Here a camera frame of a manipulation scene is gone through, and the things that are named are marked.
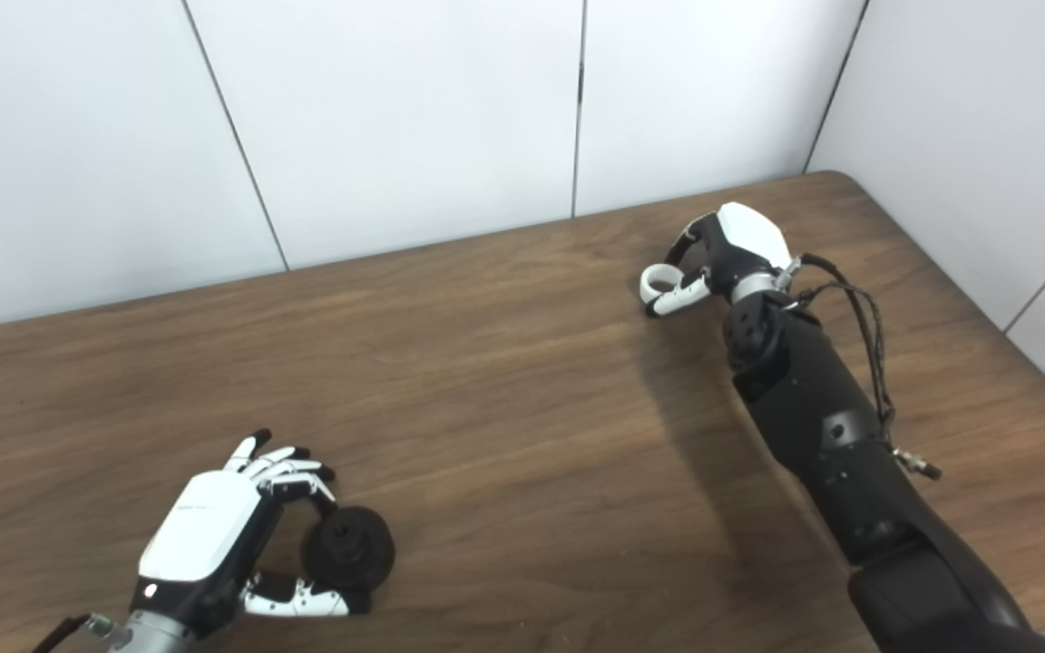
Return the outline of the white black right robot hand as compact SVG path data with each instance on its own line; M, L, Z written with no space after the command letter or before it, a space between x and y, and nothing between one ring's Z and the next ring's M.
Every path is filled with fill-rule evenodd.
M800 269L783 231L747 204L727 202L690 221L661 263L643 269L644 314L659 318L706 297L735 303L762 291L784 291Z

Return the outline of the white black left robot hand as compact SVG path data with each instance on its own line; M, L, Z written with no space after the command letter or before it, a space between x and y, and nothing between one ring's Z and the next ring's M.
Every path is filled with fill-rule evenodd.
M396 560L393 533L365 507L343 507L335 472L308 449L270 452L268 429L250 434L216 470L185 484L140 557L130 602L134 623L200 642L243 615L340 619L372 609ZM259 560L286 508L308 502L317 521L301 549L301 575Z

